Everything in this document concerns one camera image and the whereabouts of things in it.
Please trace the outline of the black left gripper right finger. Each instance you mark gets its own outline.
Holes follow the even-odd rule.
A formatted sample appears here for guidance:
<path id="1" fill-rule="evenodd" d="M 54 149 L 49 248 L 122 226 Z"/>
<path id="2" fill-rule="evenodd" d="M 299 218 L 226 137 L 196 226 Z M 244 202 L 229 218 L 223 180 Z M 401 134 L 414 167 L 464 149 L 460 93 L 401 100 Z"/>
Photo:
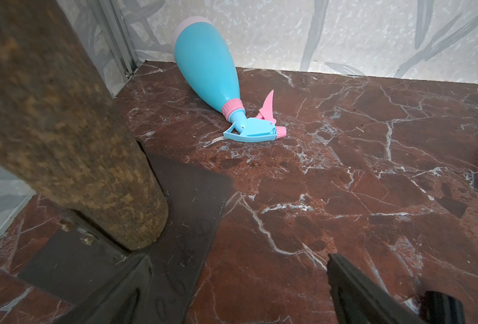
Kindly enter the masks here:
<path id="1" fill-rule="evenodd" d="M 344 256 L 330 254 L 327 275 L 339 323 L 465 323 L 458 299 L 427 291 L 420 314 L 406 310 Z"/>

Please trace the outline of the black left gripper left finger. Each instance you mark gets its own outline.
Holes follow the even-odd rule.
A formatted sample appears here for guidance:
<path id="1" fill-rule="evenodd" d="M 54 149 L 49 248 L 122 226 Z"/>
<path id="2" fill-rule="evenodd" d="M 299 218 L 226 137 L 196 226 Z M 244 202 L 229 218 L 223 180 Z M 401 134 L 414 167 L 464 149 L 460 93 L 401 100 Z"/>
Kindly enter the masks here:
<path id="1" fill-rule="evenodd" d="M 139 323 L 153 279 L 147 255 L 134 255 L 104 285 L 56 323 Z"/>

